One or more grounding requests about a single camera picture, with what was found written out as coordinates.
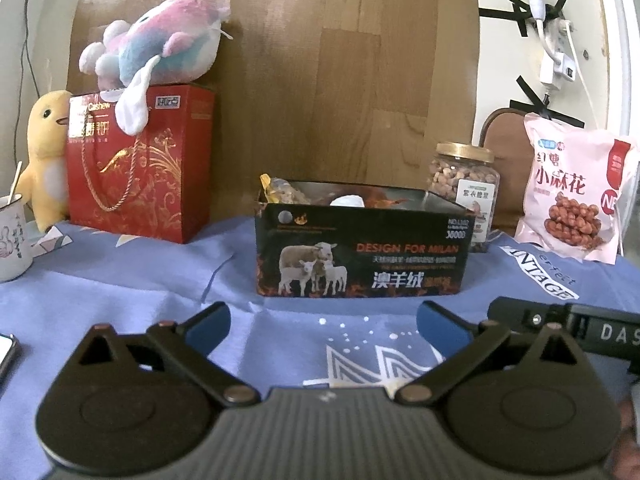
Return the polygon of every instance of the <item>sheep image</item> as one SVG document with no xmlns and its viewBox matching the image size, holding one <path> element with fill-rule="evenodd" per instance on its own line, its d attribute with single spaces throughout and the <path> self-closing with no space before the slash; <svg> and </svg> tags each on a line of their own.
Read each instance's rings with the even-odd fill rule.
<svg viewBox="0 0 640 480">
<path fill-rule="evenodd" d="M 305 262 L 299 260 L 298 263 L 302 267 L 285 267 L 280 269 L 280 283 L 278 284 L 278 294 L 282 295 L 284 290 L 288 294 L 291 293 L 291 282 L 300 282 L 300 296 L 305 295 L 306 284 L 311 279 L 311 272 L 314 269 L 316 261 Z"/>
<path fill-rule="evenodd" d="M 327 242 L 318 242 L 315 245 L 292 245 L 285 247 L 280 253 L 280 275 L 282 269 L 288 267 L 301 268 L 300 261 L 311 262 L 317 260 L 334 260 L 331 251 L 337 244 L 328 244 Z M 317 264 L 312 272 L 311 291 L 320 290 L 320 276 L 324 276 L 324 269 Z"/>
<path fill-rule="evenodd" d="M 328 260 L 322 262 L 324 267 L 324 278 L 326 280 L 326 286 L 324 287 L 323 296 L 326 296 L 329 290 L 329 285 L 333 284 L 335 296 L 335 284 L 338 284 L 338 292 L 344 292 L 347 288 L 347 267 L 334 267 L 334 263 Z"/>
</svg>

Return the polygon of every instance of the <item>cup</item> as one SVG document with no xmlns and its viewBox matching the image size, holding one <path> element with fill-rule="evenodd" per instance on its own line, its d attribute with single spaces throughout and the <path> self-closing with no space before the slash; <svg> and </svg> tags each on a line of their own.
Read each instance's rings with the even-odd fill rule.
<svg viewBox="0 0 640 480">
<path fill-rule="evenodd" d="M 19 194 L 14 195 L 14 200 L 7 205 L 9 196 L 0 197 L 0 283 L 14 280 L 33 263 L 21 198 Z"/>
</svg>

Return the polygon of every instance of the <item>plastic jar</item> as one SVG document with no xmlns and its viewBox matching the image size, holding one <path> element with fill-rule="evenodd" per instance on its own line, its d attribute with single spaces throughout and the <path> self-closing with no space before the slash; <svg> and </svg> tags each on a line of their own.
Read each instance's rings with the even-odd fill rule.
<svg viewBox="0 0 640 480">
<path fill-rule="evenodd" d="M 494 218 L 500 174 L 494 170 L 494 152 L 486 148 L 442 142 L 431 162 L 430 191 L 476 213 L 472 250 L 486 250 Z"/>
</svg>

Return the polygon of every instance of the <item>plush toy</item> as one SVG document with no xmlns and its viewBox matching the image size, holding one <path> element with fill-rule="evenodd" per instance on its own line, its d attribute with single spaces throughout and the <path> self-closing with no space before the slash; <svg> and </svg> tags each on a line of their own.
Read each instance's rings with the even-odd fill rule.
<svg viewBox="0 0 640 480">
<path fill-rule="evenodd" d="M 70 98 L 64 90 L 50 92 L 36 101 L 29 115 L 29 165 L 18 180 L 16 193 L 24 202 L 31 201 L 40 232 L 68 215 L 65 146 Z"/>
<path fill-rule="evenodd" d="M 149 85 L 188 83 L 211 68 L 229 8 L 216 9 L 204 0 L 166 0 L 129 27 L 113 22 L 102 43 L 92 43 L 80 56 L 81 72 L 95 73 L 100 90 L 126 87 L 117 96 L 116 122 L 135 136 L 146 126 Z"/>
</svg>

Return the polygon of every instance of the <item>human hand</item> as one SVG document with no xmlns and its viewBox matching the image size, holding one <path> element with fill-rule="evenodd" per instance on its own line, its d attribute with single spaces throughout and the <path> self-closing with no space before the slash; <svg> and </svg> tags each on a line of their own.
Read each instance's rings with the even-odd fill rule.
<svg viewBox="0 0 640 480">
<path fill-rule="evenodd" d="M 611 472 L 617 480 L 640 480 L 640 447 L 636 443 L 636 415 L 630 398 L 620 405 L 622 432 L 611 452 Z"/>
</svg>

